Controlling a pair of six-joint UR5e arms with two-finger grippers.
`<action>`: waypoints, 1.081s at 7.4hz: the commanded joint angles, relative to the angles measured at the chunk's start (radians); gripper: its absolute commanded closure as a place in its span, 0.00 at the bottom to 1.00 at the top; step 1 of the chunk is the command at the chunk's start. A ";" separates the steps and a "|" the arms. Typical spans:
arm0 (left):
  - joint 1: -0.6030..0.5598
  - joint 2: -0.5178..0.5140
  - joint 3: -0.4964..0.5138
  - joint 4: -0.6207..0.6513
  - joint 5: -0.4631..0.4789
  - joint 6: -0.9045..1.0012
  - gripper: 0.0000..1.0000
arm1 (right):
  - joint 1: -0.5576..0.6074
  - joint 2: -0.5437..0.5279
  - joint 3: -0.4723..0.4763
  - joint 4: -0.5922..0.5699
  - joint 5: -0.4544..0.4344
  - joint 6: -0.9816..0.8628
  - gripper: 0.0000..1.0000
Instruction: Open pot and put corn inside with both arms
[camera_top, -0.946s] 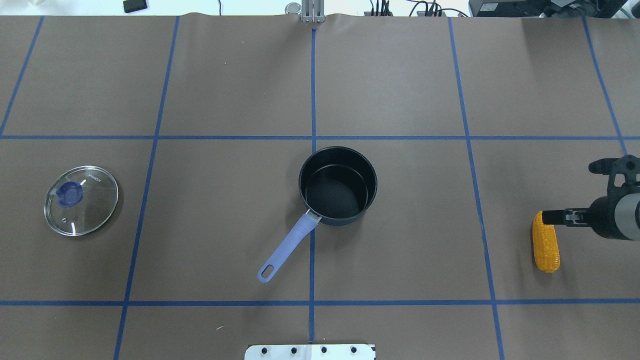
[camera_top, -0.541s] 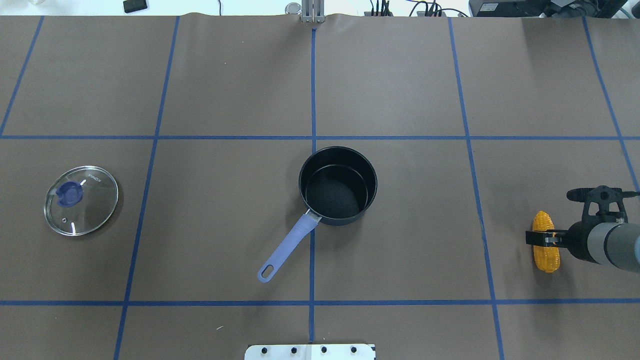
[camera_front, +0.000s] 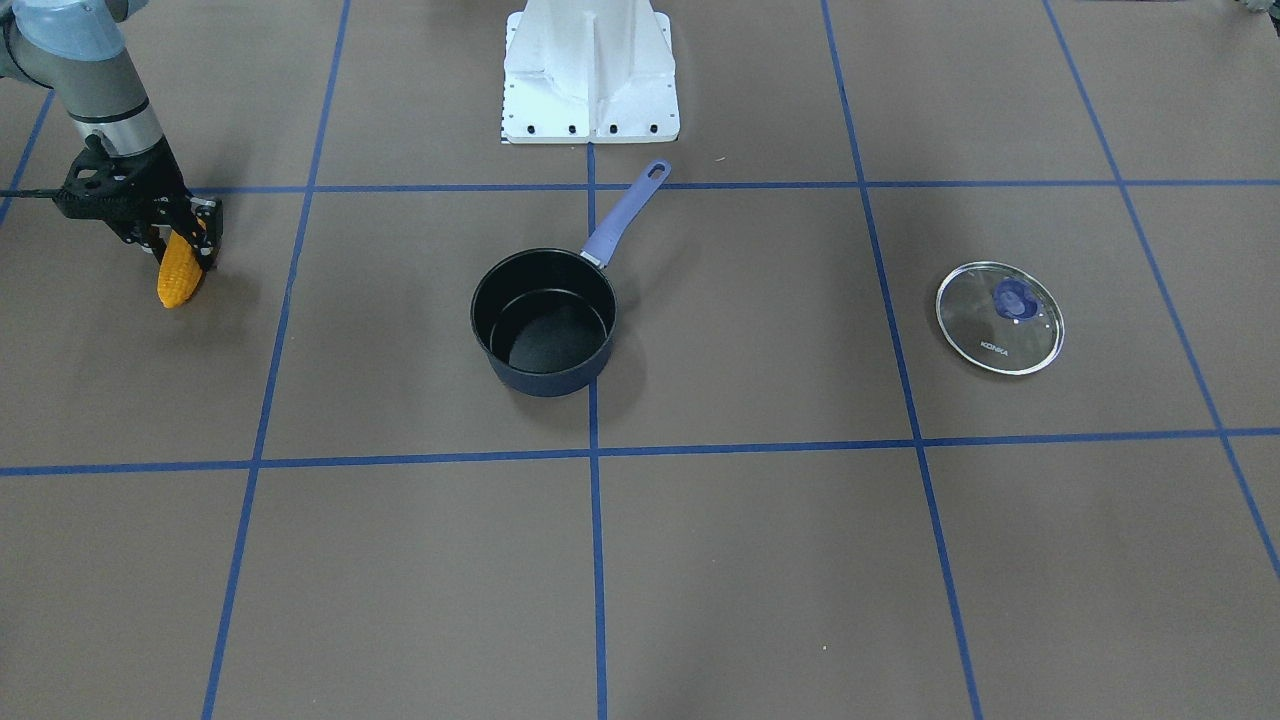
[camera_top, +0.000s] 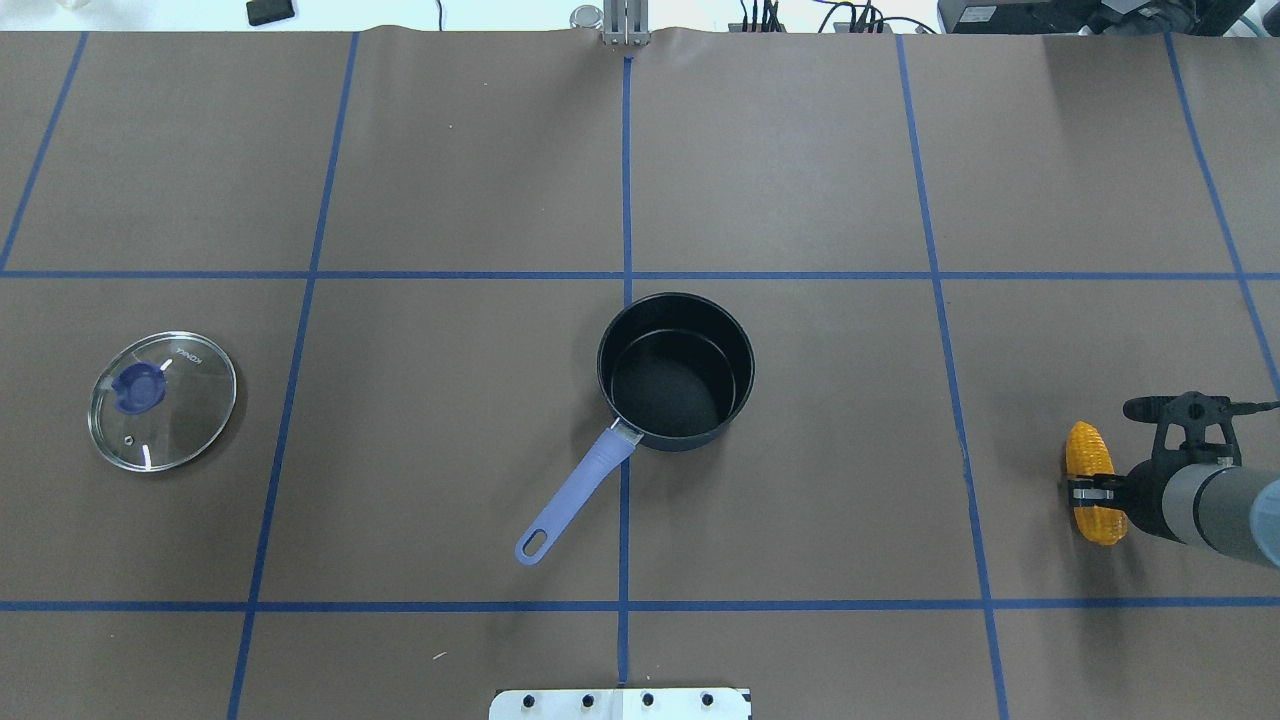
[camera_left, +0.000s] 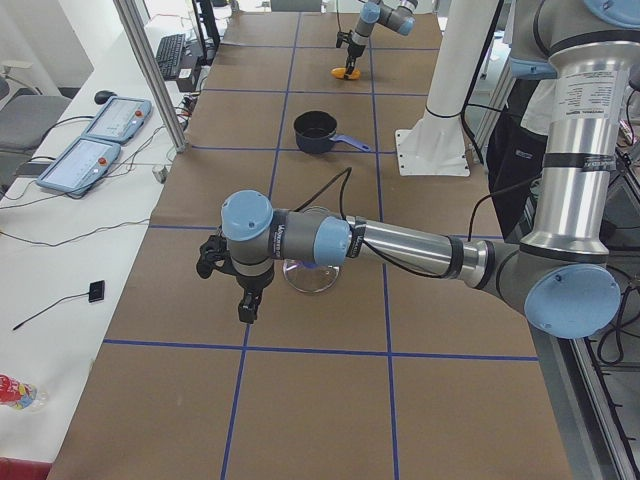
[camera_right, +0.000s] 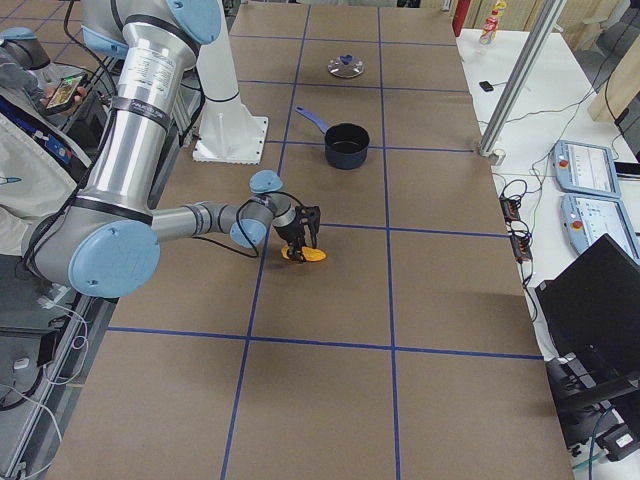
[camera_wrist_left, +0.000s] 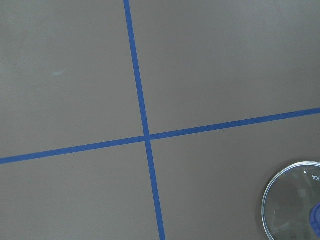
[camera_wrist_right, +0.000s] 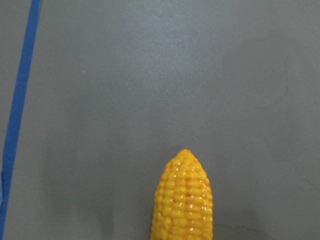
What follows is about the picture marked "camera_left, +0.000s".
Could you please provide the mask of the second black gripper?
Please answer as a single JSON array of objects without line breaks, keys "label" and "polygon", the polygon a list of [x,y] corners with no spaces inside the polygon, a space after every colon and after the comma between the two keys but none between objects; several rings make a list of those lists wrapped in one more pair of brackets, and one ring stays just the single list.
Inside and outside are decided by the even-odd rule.
[{"label": "second black gripper", "polygon": [[350,44],[348,46],[347,52],[348,57],[345,64],[345,70],[343,74],[343,78],[347,80],[352,80],[355,78],[356,73],[356,59],[360,58],[365,51],[364,45],[359,44]]}]

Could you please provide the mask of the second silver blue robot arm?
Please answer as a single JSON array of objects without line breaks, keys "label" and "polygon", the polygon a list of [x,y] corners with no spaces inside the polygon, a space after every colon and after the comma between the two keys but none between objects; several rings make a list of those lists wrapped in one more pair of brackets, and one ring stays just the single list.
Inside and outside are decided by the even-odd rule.
[{"label": "second silver blue robot arm", "polygon": [[348,44],[347,58],[356,60],[365,50],[375,25],[381,25],[393,32],[408,36],[415,24],[414,12],[418,2],[400,1],[391,8],[383,1],[366,1],[362,6],[355,29],[349,31],[343,39]]}]

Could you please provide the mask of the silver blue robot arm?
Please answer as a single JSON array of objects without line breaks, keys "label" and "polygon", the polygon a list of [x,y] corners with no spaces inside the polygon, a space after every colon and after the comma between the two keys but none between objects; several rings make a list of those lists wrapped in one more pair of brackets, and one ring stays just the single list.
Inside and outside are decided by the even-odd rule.
[{"label": "silver blue robot arm", "polygon": [[622,97],[639,63],[635,1],[522,1],[514,59],[542,62],[556,75],[540,193],[531,232],[517,244],[462,241],[361,217],[274,208],[239,191],[221,208],[222,225],[200,249],[198,273],[233,276],[244,291],[241,321],[256,320],[278,260],[337,267],[371,254],[433,279],[459,279],[558,338],[577,339],[616,314],[620,290],[607,271],[599,232]]}]

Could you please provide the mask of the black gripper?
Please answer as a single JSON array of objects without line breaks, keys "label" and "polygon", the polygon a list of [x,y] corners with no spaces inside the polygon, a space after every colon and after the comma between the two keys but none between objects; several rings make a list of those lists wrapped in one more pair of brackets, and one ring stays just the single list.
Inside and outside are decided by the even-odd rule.
[{"label": "black gripper", "polygon": [[243,297],[237,307],[240,322],[248,325],[255,323],[262,300],[262,291],[272,283],[274,276],[273,268],[269,268],[257,276],[240,273],[236,275],[237,283],[244,290]]}]

